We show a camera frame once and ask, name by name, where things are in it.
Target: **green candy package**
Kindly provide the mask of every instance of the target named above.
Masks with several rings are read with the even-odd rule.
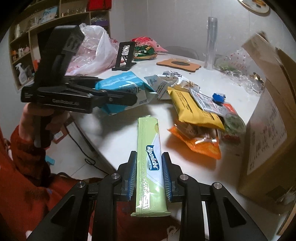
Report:
[[[169,216],[165,201],[158,120],[138,119],[136,211],[131,216]]]

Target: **alpenliebe logo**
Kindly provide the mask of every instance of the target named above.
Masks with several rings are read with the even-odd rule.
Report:
[[[154,154],[153,147],[153,145],[146,146],[146,151],[149,157],[148,168],[150,171],[157,171],[159,170],[159,163]]]

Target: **cardboard box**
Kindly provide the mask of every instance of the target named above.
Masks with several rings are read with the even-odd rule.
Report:
[[[238,191],[282,214],[295,199],[296,63],[260,34],[242,47],[264,72],[266,88],[247,124]]]

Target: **black cable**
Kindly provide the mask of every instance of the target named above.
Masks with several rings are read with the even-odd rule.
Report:
[[[87,157],[87,158],[84,159],[84,161],[85,161],[88,165],[94,166],[95,168],[97,168],[97,169],[100,170],[101,172],[103,172],[103,173],[109,175],[109,173],[107,173],[107,172],[103,171],[102,169],[100,169],[100,168],[98,168],[98,167],[95,166],[96,161],[95,161],[94,159],[92,159],[91,157],[89,157],[88,155],[86,155],[86,153],[82,150],[82,148],[81,148],[80,145],[77,143],[77,141],[76,141],[76,140],[70,135],[69,130],[68,130],[68,128],[66,127],[66,125],[64,125],[64,126],[65,126],[66,132],[68,133],[69,137],[75,142],[75,144],[79,147],[79,149],[81,150],[81,152]]]

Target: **alpenliebe candy package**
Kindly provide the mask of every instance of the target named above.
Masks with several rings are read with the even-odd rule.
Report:
[[[175,90],[171,87],[168,87],[168,93],[178,113],[180,122],[225,130],[220,118],[214,113],[200,109],[190,93]]]
[[[169,216],[165,201],[158,120],[138,119],[136,211],[131,216]]]

